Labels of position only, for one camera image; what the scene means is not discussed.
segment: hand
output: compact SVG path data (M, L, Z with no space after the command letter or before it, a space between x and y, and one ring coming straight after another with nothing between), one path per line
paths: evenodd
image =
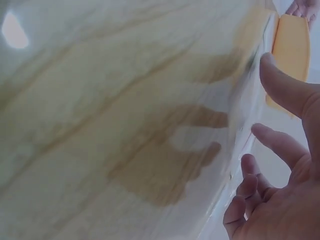
M311 29L319 10L320 0L294 0L286 14L306 18Z
M274 101L302 119L309 151L289 135L255 124L252 133L292 173L287 186L275 188L261 174L255 158L243 156L244 180L223 224L230 240L319 240L320 86L287 76L273 62L269 53L261 58L261 83Z

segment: light wood surface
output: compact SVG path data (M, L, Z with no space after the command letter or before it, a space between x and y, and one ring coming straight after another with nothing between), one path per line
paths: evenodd
M195 239L230 178L258 5L3 1L28 46L0 42L0 239Z

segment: knuckle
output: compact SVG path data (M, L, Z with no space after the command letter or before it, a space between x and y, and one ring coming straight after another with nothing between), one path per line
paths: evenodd
M302 105L302 119L308 118L310 115L314 114L314 110L317 110L320 107L320 92L314 91L309 97L305 100Z

